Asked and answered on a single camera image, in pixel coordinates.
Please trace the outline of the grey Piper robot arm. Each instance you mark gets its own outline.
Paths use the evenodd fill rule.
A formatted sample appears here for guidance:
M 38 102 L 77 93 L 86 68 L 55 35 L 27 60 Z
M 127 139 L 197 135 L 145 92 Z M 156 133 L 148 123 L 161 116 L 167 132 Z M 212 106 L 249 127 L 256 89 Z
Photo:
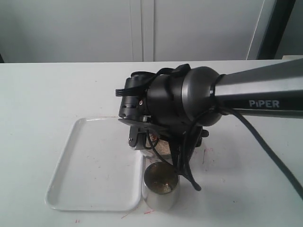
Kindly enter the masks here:
M 303 114 L 303 61 L 286 61 L 231 74 L 183 64 L 157 73 L 137 71 L 116 90 L 122 122 L 168 129 L 220 118 L 219 107 L 247 115 L 300 117 Z

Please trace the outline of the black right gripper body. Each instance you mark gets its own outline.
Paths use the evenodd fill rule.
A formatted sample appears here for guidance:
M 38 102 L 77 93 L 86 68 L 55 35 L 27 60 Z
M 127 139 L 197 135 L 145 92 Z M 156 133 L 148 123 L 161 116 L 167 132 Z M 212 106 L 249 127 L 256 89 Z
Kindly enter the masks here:
M 124 89 L 133 88 L 145 84 L 150 78 L 154 76 L 152 72 L 136 71 L 131 74 L 125 81 Z M 122 96 L 118 116 L 123 119 L 130 119 L 141 121 L 143 114 L 140 110 L 139 102 L 142 96 Z

